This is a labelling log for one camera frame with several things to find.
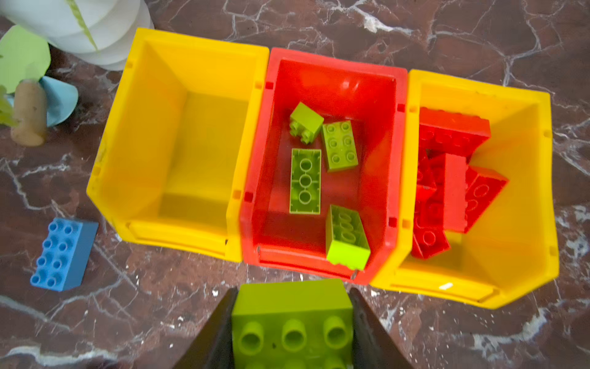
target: lego brick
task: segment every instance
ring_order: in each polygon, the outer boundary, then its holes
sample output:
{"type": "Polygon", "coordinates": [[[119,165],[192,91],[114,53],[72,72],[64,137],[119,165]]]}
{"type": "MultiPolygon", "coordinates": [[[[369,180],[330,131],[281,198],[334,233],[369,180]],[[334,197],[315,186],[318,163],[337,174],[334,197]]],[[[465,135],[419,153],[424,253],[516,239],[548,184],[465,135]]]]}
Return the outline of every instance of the lego brick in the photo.
{"type": "Polygon", "coordinates": [[[326,148],[328,173],[343,171],[359,165],[355,138],[349,120],[322,125],[322,137],[326,148]]]}
{"type": "Polygon", "coordinates": [[[477,166],[469,166],[466,173],[467,202],[465,233],[471,229],[492,201],[508,183],[508,178],[496,171],[477,166]]]}
{"type": "Polygon", "coordinates": [[[412,256],[418,259],[429,259],[451,249],[451,244],[441,227],[421,227],[419,214],[421,204],[416,202],[414,213],[414,235],[412,240],[412,256]]]}
{"type": "Polygon", "coordinates": [[[459,156],[471,155],[491,137],[490,121],[477,116],[420,108],[419,145],[459,156]]]}
{"type": "Polygon", "coordinates": [[[311,110],[304,103],[299,103],[291,113],[289,128],[293,137],[301,137],[301,142],[309,145],[320,134],[324,119],[321,115],[311,110]]]}
{"type": "Polygon", "coordinates": [[[31,285],[54,291],[79,286],[98,227],[91,221],[53,219],[31,285]]]}
{"type": "Polygon", "coordinates": [[[467,162],[465,157],[441,154],[430,159],[430,167],[437,185],[435,194],[421,207],[420,226],[464,232],[465,220],[465,178],[467,162]]]}
{"type": "Polygon", "coordinates": [[[235,367],[352,366],[352,314],[338,279],[242,285],[231,317],[235,367]]]}
{"type": "Polygon", "coordinates": [[[320,214],[322,150],[291,150],[291,194],[289,212],[320,214]]]}
{"type": "Polygon", "coordinates": [[[416,176],[416,201],[426,201],[437,191],[437,184],[428,162],[425,149],[418,149],[418,173],[416,176]]]}
{"type": "Polygon", "coordinates": [[[352,270],[364,270],[371,255],[358,212],[330,205],[326,217],[326,258],[352,270]]]}

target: yellow storage bin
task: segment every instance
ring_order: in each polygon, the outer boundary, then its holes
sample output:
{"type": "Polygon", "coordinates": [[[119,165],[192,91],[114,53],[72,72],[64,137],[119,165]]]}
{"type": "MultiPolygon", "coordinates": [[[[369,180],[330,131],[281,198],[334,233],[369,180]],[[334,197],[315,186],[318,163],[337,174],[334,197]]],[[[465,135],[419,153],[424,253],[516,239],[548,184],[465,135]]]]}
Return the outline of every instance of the yellow storage bin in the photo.
{"type": "Polygon", "coordinates": [[[123,240],[240,262],[269,50],[139,29],[88,182],[123,240]]]}
{"type": "Polygon", "coordinates": [[[412,70],[409,73],[396,249],[371,285],[499,308],[559,273],[551,192],[549,94],[412,70]],[[413,258],[420,107],[489,119],[491,138],[470,164],[510,182],[467,234],[446,232],[451,250],[413,258]]]}

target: lego stud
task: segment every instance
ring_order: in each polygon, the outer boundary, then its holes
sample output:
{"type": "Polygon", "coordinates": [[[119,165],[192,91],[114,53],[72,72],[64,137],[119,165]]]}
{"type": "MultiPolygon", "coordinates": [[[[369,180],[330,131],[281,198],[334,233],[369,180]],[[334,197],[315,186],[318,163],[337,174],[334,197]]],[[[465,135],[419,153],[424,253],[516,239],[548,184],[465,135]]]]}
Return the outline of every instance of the lego stud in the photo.
{"type": "Polygon", "coordinates": [[[462,148],[462,147],[467,146],[469,144],[469,137],[466,137],[466,136],[455,137],[453,139],[453,141],[451,142],[451,144],[453,146],[458,147],[458,148],[462,148]]]}
{"type": "Polygon", "coordinates": [[[346,213],[339,213],[338,219],[340,219],[341,221],[348,222],[348,223],[352,222],[352,218],[350,217],[350,215],[348,215],[346,213]]]}
{"type": "Polygon", "coordinates": [[[62,252],[66,251],[67,249],[71,249],[71,247],[72,247],[72,241],[69,239],[62,241],[62,242],[60,242],[59,245],[57,245],[57,249],[62,252]]]}
{"type": "Polygon", "coordinates": [[[42,255],[39,257],[39,259],[37,259],[37,266],[45,266],[48,265],[49,263],[51,263],[51,260],[53,259],[53,254],[52,253],[46,253],[45,255],[42,255]]]}
{"type": "Polygon", "coordinates": [[[430,141],[434,138],[434,131],[431,129],[420,130],[420,140],[430,141]]]}
{"type": "Polygon", "coordinates": [[[283,369],[306,369],[305,362],[301,359],[290,359],[287,360],[283,369]]]}
{"type": "Polygon", "coordinates": [[[439,133],[435,138],[435,142],[446,145],[447,143],[451,142],[451,139],[452,137],[448,133],[439,133]]]}
{"type": "Polygon", "coordinates": [[[244,369],[265,369],[265,366],[263,363],[254,361],[253,363],[248,363],[244,369]]]}
{"type": "Polygon", "coordinates": [[[308,170],[310,170],[313,167],[313,163],[311,160],[309,159],[302,159],[299,162],[299,168],[301,168],[302,171],[307,172],[308,170]]]}
{"type": "Polygon", "coordinates": [[[49,279],[47,279],[47,286],[54,287],[60,284],[61,276],[59,274],[54,274],[49,279]]]}
{"type": "Polygon", "coordinates": [[[245,355],[256,355],[264,345],[264,328],[258,322],[248,322],[242,328],[238,349],[245,355]]]}
{"type": "Polygon", "coordinates": [[[348,343],[346,325],[340,317],[332,315],[324,321],[324,341],[329,348],[338,350],[348,343]]]}
{"type": "Polygon", "coordinates": [[[430,204],[428,207],[428,211],[430,212],[430,216],[434,219],[439,219],[443,217],[443,205],[439,203],[430,204]]]}
{"type": "Polygon", "coordinates": [[[45,278],[47,278],[47,274],[45,270],[38,270],[33,276],[31,277],[31,283],[36,285],[38,283],[45,282],[45,278]]]}
{"type": "Polygon", "coordinates": [[[477,208],[477,206],[479,205],[479,203],[477,202],[477,200],[468,200],[467,201],[467,208],[465,209],[465,211],[473,211],[477,208]]]}
{"type": "Polygon", "coordinates": [[[64,256],[62,256],[58,260],[54,261],[51,266],[53,267],[53,269],[60,269],[60,268],[65,267],[67,265],[67,263],[68,263],[68,259],[65,258],[64,256]]]}
{"type": "Polygon", "coordinates": [[[433,231],[425,231],[422,234],[422,243],[426,246],[432,246],[437,241],[437,236],[433,231]]]}
{"type": "Polygon", "coordinates": [[[299,184],[301,187],[307,188],[310,184],[312,184],[312,178],[309,176],[309,174],[303,174],[301,177],[299,177],[299,184]]]}
{"type": "Polygon", "coordinates": [[[59,220],[59,219],[55,219],[54,221],[52,221],[49,226],[47,227],[47,229],[49,229],[49,232],[55,232],[58,230],[61,230],[61,228],[64,226],[64,223],[59,220]]]}
{"type": "Polygon", "coordinates": [[[301,134],[301,142],[303,143],[311,143],[313,138],[313,134],[309,130],[304,130],[301,134]]]}
{"type": "Polygon", "coordinates": [[[328,356],[324,362],[324,369],[346,369],[346,366],[337,356],[328,356]]]}
{"type": "Polygon", "coordinates": [[[309,191],[301,191],[299,193],[299,202],[302,203],[303,205],[307,205],[309,204],[309,202],[311,202],[312,200],[312,194],[309,193],[309,191]]]}
{"type": "Polygon", "coordinates": [[[289,319],[283,325],[281,334],[283,348],[288,352],[298,352],[307,344],[305,325],[298,319],[289,319]]]}
{"type": "Polygon", "coordinates": [[[341,221],[340,226],[342,227],[342,229],[347,230],[347,231],[352,231],[354,229],[352,227],[352,224],[348,223],[347,221],[341,221]]]}
{"type": "Polygon", "coordinates": [[[354,244],[356,242],[355,235],[350,232],[344,231],[340,234],[340,237],[342,238],[343,241],[350,243],[350,244],[354,244]]]}
{"type": "Polygon", "coordinates": [[[473,195],[475,197],[484,197],[490,191],[490,187],[486,184],[479,185],[476,189],[473,190],[473,195]]]}
{"type": "Polygon", "coordinates": [[[50,249],[53,246],[55,246],[56,244],[57,244],[57,238],[50,237],[50,238],[46,239],[45,241],[43,241],[43,248],[50,249]]]}
{"type": "Polygon", "coordinates": [[[72,234],[72,233],[75,233],[75,232],[76,232],[76,226],[73,225],[73,224],[72,225],[67,225],[64,228],[64,233],[65,234],[72,234]]]}
{"type": "Polygon", "coordinates": [[[289,128],[291,129],[291,131],[289,132],[291,134],[291,136],[297,137],[297,131],[299,129],[299,123],[297,123],[295,121],[291,121],[291,124],[289,124],[289,128]]]}

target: brown marble surface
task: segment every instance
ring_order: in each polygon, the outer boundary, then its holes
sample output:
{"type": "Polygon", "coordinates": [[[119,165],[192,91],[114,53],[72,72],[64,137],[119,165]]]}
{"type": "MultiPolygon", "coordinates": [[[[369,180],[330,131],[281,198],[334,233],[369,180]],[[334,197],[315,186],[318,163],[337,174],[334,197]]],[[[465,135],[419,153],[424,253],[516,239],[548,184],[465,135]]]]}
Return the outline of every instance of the brown marble surface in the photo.
{"type": "MultiPolygon", "coordinates": [[[[590,368],[587,0],[147,3],[162,30],[549,92],[560,277],[496,311],[361,291],[416,368],[590,368]]],[[[122,242],[85,191],[120,73],[52,55],[48,75],[80,91],[73,116],[40,148],[0,128],[0,367],[169,368],[230,286],[315,278],[122,242]],[[56,216],[100,223],[63,293],[29,285],[56,216]]]]}

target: bin floor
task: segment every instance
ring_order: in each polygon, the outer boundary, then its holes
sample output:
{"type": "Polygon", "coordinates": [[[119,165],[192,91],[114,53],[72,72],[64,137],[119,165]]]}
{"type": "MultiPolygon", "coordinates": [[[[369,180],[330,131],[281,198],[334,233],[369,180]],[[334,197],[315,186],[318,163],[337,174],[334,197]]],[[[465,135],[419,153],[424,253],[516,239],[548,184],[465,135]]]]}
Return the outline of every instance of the bin floor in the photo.
{"type": "MultiPolygon", "coordinates": [[[[360,168],[363,154],[362,123],[352,121],[353,134],[359,165],[354,169],[327,173],[326,151],[323,149],[322,136],[311,145],[304,145],[300,138],[289,134],[289,114],[285,110],[281,114],[283,127],[277,153],[277,165],[274,172],[273,188],[268,204],[268,213],[264,222],[259,241],[264,244],[296,247],[318,256],[326,255],[326,214],[330,205],[338,205],[359,211],[360,168]],[[322,197],[321,213],[290,214],[291,184],[291,149],[322,149],[322,197]]],[[[344,119],[326,118],[325,123],[344,119]]]]}
{"type": "Polygon", "coordinates": [[[227,230],[248,102],[188,93],[159,215],[227,230]]]}

